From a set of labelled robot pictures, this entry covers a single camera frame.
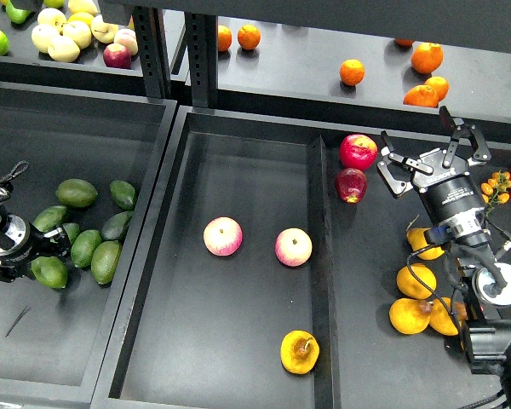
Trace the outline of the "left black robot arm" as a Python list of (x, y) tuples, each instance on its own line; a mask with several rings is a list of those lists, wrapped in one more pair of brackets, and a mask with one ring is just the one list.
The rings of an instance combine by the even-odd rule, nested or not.
[(12, 181), (28, 169), (26, 161), (18, 162), (12, 170), (0, 176), (0, 281), (11, 283), (27, 277), (41, 283), (43, 262), (64, 261), (69, 255), (71, 241), (61, 222), (54, 222), (44, 232), (25, 217), (6, 209), (5, 203), (13, 192)]

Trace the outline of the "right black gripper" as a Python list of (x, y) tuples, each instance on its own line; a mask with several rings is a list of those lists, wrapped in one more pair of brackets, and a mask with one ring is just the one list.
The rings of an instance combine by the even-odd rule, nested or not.
[[(396, 199), (414, 188), (433, 225), (445, 226), (453, 233), (476, 233), (482, 229), (485, 202), (477, 193), (468, 166), (486, 164), (491, 153), (476, 125), (453, 117), (446, 106), (439, 108), (439, 117), (450, 133), (446, 152), (436, 148), (419, 158), (407, 157), (395, 152), (391, 137), (383, 130), (377, 171)], [(456, 156), (461, 139), (469, 140), (473, 149), (467, 160)], [(411, 180), (398, 178), (395, 169), (408, 172)]]

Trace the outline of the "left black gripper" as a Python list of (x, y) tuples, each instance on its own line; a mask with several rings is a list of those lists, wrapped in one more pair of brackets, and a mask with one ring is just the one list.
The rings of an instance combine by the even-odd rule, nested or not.
[(20, 216), (0, 215), (1, 282), (26, 277), (26, 264), (38, 256), (56, 256), (65, 261), (70, 252), (70, 238), (63, 227), (43, 233)]

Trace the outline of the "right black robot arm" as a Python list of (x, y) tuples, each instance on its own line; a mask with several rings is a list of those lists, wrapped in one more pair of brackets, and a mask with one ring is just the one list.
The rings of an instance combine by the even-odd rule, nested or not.
[(399, 198), (410, 190), (420, 197), (433, 226), (425, 232), (425, 251), (442, 248), (453, 276), (453, 296), (444, 308), (458, 330), (468, 365), (474, 374), (495, 374), (501, 396), (511, 408), (511, 319), (501, 311), (511, 307), (511, 265), (501, 257), (511, 249), (511, 234), (491, 248), (495, 227), (485, 215), (485, 202), (470, 170), (490, 161), (486, 141), (474, 124), (452, 117), (446, 107), (439, 115), (450, 132), (446, 148), (435, 148), (414, 158), (393, 148), (382, 132), (382, 158), (377, 170), (391, 194)]

